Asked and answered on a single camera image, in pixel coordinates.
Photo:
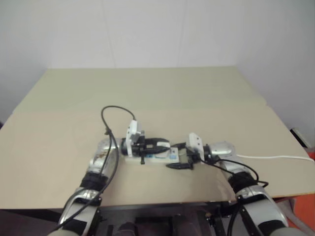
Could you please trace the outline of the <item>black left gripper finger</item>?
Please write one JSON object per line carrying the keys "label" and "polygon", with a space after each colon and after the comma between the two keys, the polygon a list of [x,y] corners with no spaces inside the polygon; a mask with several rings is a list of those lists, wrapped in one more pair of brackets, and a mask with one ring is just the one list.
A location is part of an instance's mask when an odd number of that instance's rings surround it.
{"label": "black left gripper finger", "polygon": [[159,154],[170,150],[170,147],[157,146],[147,149],[147,154]]}
{"label": "black left gripper finger", "polygon": [[159,146],[158,143],[169,143],[169,140],[164,139],[164,138],[147,138],[145,139],[145,144],[146,145],[153,145],[153,146]]}

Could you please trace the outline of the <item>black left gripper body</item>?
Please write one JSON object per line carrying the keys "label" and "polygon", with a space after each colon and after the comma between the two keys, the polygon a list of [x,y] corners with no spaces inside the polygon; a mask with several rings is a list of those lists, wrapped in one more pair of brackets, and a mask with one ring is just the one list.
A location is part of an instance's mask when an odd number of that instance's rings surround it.
{"label": "black left gripper body", "polygon": [[148,144],[148,139],[145,137],[140,137],[135,143],[131,145],[132,157],[140,157],[140,164],[145,164],[146,156],[146,145]]}

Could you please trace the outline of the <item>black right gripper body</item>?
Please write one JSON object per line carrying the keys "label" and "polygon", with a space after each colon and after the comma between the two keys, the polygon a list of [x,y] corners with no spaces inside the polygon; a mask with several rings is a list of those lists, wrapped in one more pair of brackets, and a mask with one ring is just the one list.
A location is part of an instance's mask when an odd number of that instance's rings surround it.
{"label": "black right gripper body", "polygon": [[201,160],[200,154],[196,150],[191,151],[189,149],[186,149],[186,155],[188,158],[189,169],[193,170],[194,164],[199,163]]}

